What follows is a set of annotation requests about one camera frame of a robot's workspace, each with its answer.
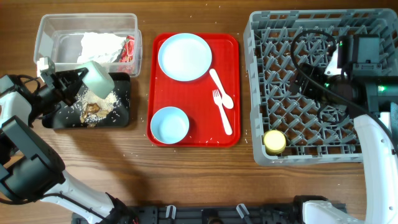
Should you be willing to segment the green bowl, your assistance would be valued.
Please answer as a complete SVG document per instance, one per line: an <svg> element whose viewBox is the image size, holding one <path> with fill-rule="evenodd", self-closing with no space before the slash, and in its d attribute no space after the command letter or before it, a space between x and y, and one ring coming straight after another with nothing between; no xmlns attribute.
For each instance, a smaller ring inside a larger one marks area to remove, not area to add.
<svg viewBox="0 0 398 224"><path fill-rule="evenodd" d="M88 73L83 77L83 83L96 96L105 99L114 89L114 81L107 70L98 62L89 61L78 68L87 68Z"/></svg>

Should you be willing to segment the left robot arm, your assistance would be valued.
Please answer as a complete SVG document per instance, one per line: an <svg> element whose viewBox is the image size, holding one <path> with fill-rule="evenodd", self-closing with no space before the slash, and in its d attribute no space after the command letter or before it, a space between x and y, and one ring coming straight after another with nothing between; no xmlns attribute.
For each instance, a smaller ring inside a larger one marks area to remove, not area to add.
<svg viewBox="0 0 398 224"><path fill-rule="evenodd" d="M31 92L28 75L1 77L1 203L53 203L88 223L139 223L139 217L120 199L96 191L70 175L62 158L32 130L32 123L71 106L90 69L56 72L40 70L45 86Z"/></svg>

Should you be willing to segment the yellow plastic cup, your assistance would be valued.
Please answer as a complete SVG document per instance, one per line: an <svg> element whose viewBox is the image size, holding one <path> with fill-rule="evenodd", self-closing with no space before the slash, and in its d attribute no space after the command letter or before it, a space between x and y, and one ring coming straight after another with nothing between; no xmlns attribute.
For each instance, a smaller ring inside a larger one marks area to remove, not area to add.
<svg viewBox="0 0 398 224"><path fill-rule="evenodd" d="M281 154L286 147L286 138L281 131L270 130L264 133L263 144L269 155Z"/></svg>

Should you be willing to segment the white napkin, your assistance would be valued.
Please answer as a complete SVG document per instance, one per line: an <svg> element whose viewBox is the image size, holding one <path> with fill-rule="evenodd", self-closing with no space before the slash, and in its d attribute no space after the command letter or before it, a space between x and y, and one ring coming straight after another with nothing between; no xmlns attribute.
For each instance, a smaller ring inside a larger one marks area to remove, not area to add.
<svg viewBox="0 0 398 224"><path fill-rule="evenodd" d="M85 32L81 39L82 50L77 63L113 63L119 57L125 40L125 37L115 34Z"/></svg>

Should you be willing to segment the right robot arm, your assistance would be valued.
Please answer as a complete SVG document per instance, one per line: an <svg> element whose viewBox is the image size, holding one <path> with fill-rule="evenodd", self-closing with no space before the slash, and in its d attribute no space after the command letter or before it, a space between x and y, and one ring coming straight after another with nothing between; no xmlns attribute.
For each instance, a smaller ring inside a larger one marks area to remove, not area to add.
<svg viewBox="0 0 398 224"><path fill-rule="evenodd" d="M353 120L363 155L366 182L365 223L397 223L397 77L384 75L377 34L335 39L317 31L331 45L328 73L314 65L292 63L297 74L290 92L326 106L345 106Z"/></svg>

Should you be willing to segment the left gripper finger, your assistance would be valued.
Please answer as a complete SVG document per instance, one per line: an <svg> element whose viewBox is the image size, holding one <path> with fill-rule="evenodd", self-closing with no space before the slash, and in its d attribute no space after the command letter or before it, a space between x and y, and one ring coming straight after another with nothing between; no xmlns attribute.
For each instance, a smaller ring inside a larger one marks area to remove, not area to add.
<svg viewBox="0 0 398 224"><path fill-rule="evenodd" d="M74 96L72 99L66 99L63 102L67 106L74 107L75 105L82 107L86 105L86 94L88 93L88 90L82 90L77 93L76 96Z"/></svg>
<svg viewBox="0 0 398 224"><path fill-rule="evenodd" d="M86 67L77 68L74 70L65 70L58 73L58 78L64 84L74 84L82 82L87 73L88 69Z"/></svg>

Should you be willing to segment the red snack wrapper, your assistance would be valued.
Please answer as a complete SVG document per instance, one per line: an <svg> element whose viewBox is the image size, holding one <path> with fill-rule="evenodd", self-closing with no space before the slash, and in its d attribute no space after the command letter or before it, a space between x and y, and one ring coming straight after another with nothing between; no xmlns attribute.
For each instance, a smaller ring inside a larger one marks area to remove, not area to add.
<svg viewBox="0 0 398 224"><path fill-rule="evenodd" d="M133 36L128 35L124 42L119 62L127 63L133 60L134 58L134 44L135 38Z"/></svg>

